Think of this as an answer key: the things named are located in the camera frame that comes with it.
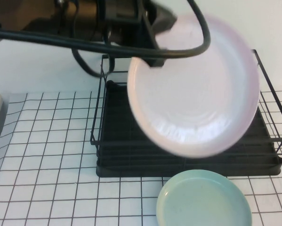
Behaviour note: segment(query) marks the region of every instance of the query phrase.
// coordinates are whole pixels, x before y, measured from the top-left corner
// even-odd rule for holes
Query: dish rack tray
[[[258,67],[270,88],[278,111],[282,104],[268,78],[256,50]],[[102,56],[101,72],[104,59]],[[174,156],[151,142],[139,128],[131,112],[127,86],[113,82],[113,74],[99,81],[91,144],[97,148],[99,177],[172,177],[185,170],[210,170],[223,176],[278,175],[282,166],[282,135],[260,93],[259,108],[245,135],[231,148],[216,156],[190,159]]]

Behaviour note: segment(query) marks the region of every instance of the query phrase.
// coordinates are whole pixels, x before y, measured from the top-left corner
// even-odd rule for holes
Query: plate
[[[168,59],[150,68],[133,58],[128,74],[131,110],[143,132],[173,154],[200,158],[223,152],[246,132],[258,106],[259,74],[243,39],[225,23],[206,16],[209,49],[199,56]],[[201,45],[193,15],[179,16],[156,36],[160,48]]]
[[[156,206],[159,226],[251,226],[250,207],[224,176],[189,170],[172,177]]]

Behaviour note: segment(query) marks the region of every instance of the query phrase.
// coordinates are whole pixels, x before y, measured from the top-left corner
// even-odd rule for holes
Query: grid tablecloth
[[[273,97],[263,95],[282,135]],[[282,88],[277,95],[282,102]],[[157,226],[157,196],[169,178],[96,176],[89,142],[96,100],[92,92],[11,97],[0,137],[0,226]],[[253,226],[282,226],[282,171],[229,179],[244,193]]]

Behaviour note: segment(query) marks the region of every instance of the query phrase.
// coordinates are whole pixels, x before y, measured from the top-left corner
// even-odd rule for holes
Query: dish rack
[[[258,67],[270,88],[282,115],[282,104],[268,78],[256,50]],[[259,108],[245,135],[231,148],[216,156],[190,159],[174,156],[151,142],[139,128],[128,101],[125,82],[113,82],[113,74],[101,74],[95,116],[91,128],[91,144],[97,149],[97,175],[100,177],[172,177],[185,170],[210,170],[223,176],[278,175],[282,166],[282,135],[279,134],[260,92]]]

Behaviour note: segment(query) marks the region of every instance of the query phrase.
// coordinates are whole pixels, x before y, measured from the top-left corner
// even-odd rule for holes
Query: black wire
[[[78,12],[79,12],[79,0],[71,0],[72,3],[75,4],[76,6],[76,11],[75,11],[75,15],[74,15],[74,19],[72,22],[72,26],[70,29],[70,37],[71,38],[75,38],[75,25],[76,25],[76,20],[77,20],[77,16],[78,16]],[[110,57],[108,55],[108,60],[109,60],[109,69],[108,69],[108,73],[104,74],[104,73],[97,73],[95,72],[93,69],[90,68],[90,66],[85,62],[85,60],[82,58],[82,56],[80,55],[79,51],[77,49],[72,48],[72,54],[76,60],[76,62],[80,65],[80,67],[89,75],[97,77],[97,78],[101,78],[104,76],[107,76],[108,74],[112,73],[114,71],[114,67],[115,67],[115,59],[113,57]]]
[[[123,46],[103,45],[73,38],[56,37],[53,35],[35,34],[33,32],[6,31],[0,29],[0,39],[26,41],[38,44],[74,48],[96,53],[106,53],[118,57],[139,57],[143,59],[175,59],[197,56],[208,49],[211,37],[207,22],[194,0],[187,0],[193,9],[202,29],[203,43],[193,49],[163,50]]]

